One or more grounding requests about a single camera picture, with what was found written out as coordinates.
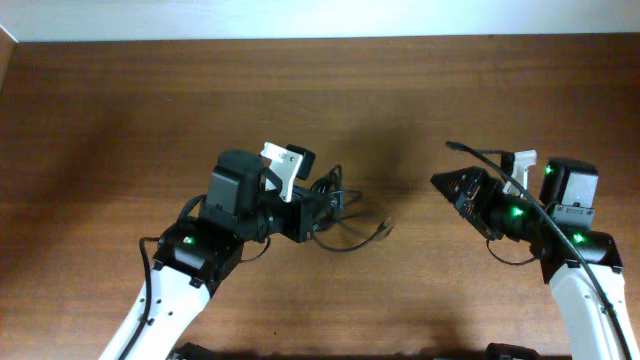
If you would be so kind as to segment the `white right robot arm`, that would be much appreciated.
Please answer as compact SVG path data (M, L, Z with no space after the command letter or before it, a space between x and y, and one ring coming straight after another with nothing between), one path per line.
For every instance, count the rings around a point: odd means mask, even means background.
M612 235L592 228L599 173L587 162L549 160L538 197L528 191L535 151L504 152L499 163L432 176L432 185L487 242L528 243L539 263L575 359L636 359L623 264Z

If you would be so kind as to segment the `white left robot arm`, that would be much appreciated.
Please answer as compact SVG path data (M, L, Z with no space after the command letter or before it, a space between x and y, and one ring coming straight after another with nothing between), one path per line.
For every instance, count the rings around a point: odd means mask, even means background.
M145 280L104 359L165 359L225 278L242 263L246 243L268 245L273 234L307 241L328 195L296 185L316 155L305 148L265 143L254 154L227 150L218 157L208 191L189 200L155 238L155 254L141 254Z

